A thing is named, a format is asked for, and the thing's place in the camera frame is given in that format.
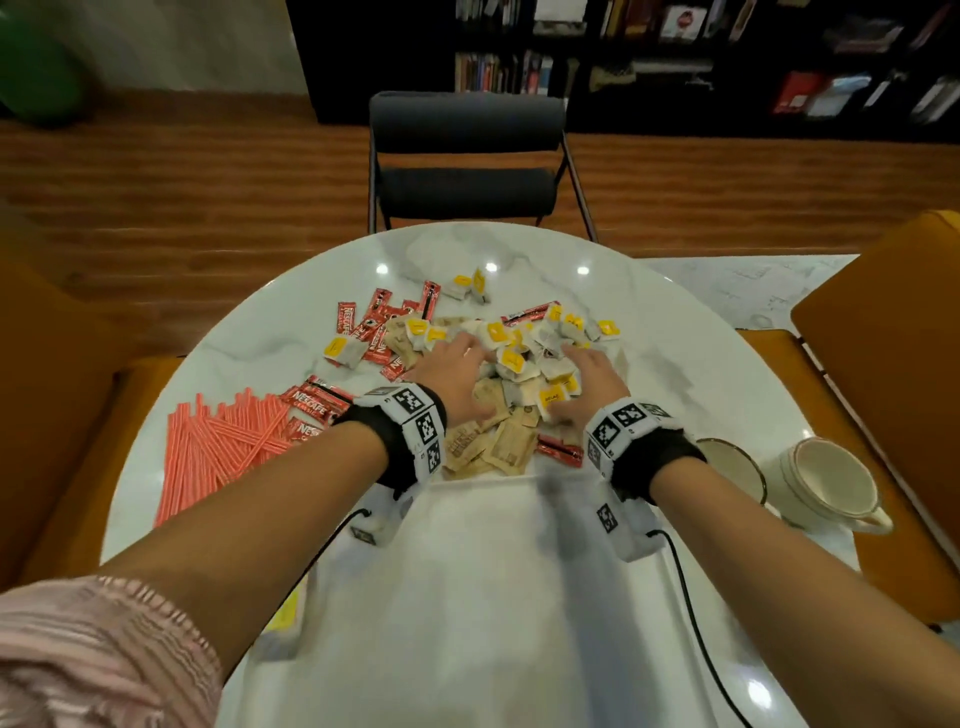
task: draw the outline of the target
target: chair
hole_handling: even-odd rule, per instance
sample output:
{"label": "chair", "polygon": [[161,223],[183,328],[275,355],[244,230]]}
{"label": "chair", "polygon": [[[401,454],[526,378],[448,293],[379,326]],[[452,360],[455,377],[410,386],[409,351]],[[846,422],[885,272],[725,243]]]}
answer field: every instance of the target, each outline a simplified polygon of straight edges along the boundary
{"label": "chair", "polygon": [[[370,99],[370,194],[368,228],[376,232],[380,203],[387,230],[391,218],[421,220],[534,217],[553,212],[557,185],[569,170],[577,205],[596,242],[584,191],[566,143],[561,99],[494,93],[382,91]],[[564,158],[548,169],[381,167],[377,154],[505,154],[555,152]]]}
{"label": "chair", "polygon": [[0,591],[99,566],[127,453],[180,364],[131,361],[129,337],[24,265],[15,236],[0,222]]}
{"label": "chair", "polygon": [[960,215],[928,212],[794,307],[803,339],[741,331],[813,430],[874,474],[894,531],[853,535],[861,569],[930,624],[960,619],[957,311]]}

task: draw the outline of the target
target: green object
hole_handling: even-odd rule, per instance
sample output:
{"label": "green object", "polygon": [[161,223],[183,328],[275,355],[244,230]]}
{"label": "green object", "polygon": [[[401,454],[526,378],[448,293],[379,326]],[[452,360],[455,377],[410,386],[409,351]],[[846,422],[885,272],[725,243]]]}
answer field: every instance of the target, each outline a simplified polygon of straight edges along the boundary
{"label": "green object", "polygon": [[85,96],[67,50],[0,8],[0,103],[29,124],[59,126],[80,116]]}

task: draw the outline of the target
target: sleeve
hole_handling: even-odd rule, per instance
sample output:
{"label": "sleeve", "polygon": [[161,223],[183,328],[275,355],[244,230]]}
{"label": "sleeve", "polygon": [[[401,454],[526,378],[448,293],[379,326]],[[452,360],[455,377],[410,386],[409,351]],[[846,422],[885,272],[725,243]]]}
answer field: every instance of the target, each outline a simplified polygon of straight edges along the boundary
{"label": "sleeve", "polygon": [[220,661],[150,587],[88,576],[0,595],[4,726],[212,726]]}

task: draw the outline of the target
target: cup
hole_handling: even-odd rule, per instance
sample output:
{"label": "cup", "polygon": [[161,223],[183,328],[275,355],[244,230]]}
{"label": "cup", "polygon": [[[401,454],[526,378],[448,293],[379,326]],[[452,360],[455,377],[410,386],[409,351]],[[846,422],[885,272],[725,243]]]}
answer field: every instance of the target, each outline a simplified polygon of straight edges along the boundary
{"label": "cup", "polygon": [[894,529],[867,466],[836,443],[801,440],[778,463],[780,477],[771,479],[770,499],[788,521],[809,529],[829,521],[874,534]]}
{"label": "cup", "polygon": [[697,447],[707,462],[741,491],[760,505],[767,502],[767,479],[754,462],[754,458],[742,448],[716,437],[697,440]]}

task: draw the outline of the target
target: pile of red straws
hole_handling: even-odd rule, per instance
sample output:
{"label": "pile of red straws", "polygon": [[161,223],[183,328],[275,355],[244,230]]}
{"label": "pile of red straws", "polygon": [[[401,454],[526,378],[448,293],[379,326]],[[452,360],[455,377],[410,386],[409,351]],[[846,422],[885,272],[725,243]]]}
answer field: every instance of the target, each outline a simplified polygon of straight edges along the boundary
{"label": "pile of red straws", "polygon": [[154,528],[290,448],[284,434],[289,410],[276,395],[261,400],[249,388],[233,404],[221,402],[215,415],[201,395],[193,414],[189,402],[178,404],[167,417],[163,494]]}

